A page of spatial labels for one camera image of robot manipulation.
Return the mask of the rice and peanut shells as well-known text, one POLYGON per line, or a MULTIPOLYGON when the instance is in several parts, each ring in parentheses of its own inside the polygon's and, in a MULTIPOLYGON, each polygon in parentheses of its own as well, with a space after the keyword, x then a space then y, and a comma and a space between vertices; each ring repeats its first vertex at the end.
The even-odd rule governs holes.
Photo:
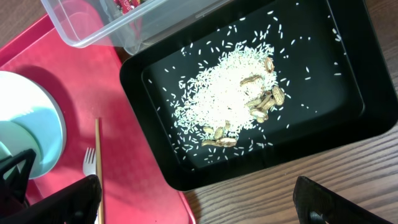
POLYGON ((189 172, 346 121, 349 75, 330 1, 272 2, 142 73, 189 172))

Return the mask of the white plastic fork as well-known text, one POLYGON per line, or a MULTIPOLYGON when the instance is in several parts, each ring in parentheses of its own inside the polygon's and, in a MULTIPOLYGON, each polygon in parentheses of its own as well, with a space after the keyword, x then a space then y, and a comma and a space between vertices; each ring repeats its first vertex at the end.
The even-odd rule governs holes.
POLYGON ((95 148, 88 147, 86 149, 83 161, 83 173, 85 176, 96 175, 96 153, 95 148))

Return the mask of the mint green bowl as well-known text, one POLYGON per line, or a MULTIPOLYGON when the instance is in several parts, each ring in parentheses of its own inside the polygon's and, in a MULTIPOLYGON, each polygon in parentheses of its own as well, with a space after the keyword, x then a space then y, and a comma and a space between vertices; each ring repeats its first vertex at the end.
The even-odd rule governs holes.
POLYGON ((36 157, 30 172, 30 179, 40 175, 42 166, 40 165, 42 156, 40 147, 34 137, 12 121, 1 121, 1 159, 7 156, 16 156, 18 153, 32 149, 36 157))

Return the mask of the red snack wrapper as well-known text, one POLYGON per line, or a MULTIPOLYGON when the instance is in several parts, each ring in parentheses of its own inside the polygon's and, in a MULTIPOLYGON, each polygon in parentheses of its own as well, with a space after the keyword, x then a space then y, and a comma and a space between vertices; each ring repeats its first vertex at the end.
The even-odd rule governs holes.
POLYGON ((144 2, 146 2, 146 0, 114 0, 114 3, 122 14, 132 11, 144 2))

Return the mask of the light blue plate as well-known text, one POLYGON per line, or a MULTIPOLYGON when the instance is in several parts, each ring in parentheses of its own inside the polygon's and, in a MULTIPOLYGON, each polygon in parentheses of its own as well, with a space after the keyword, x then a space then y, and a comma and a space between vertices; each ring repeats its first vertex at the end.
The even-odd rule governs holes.
POLYGON ((62 111, 47 90, 26 77, 2 71, 1 121, 22 126, 36 140, 42 156, 37 178, 55 167, 65 149, 67 130, 62 111))

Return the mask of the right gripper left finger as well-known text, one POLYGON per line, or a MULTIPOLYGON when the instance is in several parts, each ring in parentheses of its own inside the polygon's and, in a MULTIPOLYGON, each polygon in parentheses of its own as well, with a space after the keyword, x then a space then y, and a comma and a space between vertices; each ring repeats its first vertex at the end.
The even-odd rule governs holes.
POLYGON ((1 186, 1 224, 94 223, 102 188, 96 175, 89 175, 51 196, 25 207, 1 186))

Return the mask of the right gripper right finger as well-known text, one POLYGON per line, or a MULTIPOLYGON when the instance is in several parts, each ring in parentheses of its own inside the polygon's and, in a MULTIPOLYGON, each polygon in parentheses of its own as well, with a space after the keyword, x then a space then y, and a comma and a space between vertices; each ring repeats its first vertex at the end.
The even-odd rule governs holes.
POLYGON ((293 201, 301 224, 391 224, 305 176, 297 178, 293 201))

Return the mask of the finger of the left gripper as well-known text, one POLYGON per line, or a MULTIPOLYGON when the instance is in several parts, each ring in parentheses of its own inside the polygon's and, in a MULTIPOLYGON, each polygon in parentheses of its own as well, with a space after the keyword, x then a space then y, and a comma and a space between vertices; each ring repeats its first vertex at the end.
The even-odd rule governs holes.
POLYGON ((13 199, 25 203, 25 193, 30 172, 36 158, 33 149, 27 149, 16 156, 1 159, 1 200, 13 199))

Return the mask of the wooden chopstick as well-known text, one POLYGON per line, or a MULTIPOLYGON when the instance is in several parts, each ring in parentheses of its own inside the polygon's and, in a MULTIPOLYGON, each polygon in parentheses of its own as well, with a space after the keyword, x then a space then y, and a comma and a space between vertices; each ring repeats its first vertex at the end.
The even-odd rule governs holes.
POLYGON ((101 202, 98 208, 98 223, 104 224, 104 200, 103 200, 103 175, 101 163, 101 139, 100 139, 100 119, 95 120, 95 140, 96 140, 96 175, 99 178, 101 192, 101 202))

